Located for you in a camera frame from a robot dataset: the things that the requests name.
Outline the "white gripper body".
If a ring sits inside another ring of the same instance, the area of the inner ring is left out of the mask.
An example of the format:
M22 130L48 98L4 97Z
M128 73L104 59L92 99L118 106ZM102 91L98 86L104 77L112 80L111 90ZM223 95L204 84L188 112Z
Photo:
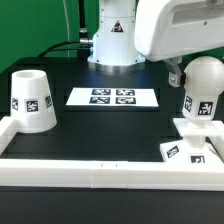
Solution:
M139 0L134 42L150 61L224 46L224 0Z

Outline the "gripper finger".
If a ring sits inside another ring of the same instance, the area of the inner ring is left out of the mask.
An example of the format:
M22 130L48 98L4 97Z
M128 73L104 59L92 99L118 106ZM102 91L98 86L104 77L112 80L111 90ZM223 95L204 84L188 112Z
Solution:
M168 83L173 87L179 87L185 83L186 75L180 68L182 57L173 57L164 61L169 72Z

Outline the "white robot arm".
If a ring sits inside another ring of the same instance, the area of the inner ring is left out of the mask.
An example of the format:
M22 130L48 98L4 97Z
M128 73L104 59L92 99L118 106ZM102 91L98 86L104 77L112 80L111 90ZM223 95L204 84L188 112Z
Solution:
M183 56L223 46L224 0L99 0L88 63L114 72L164 61L177 87Z

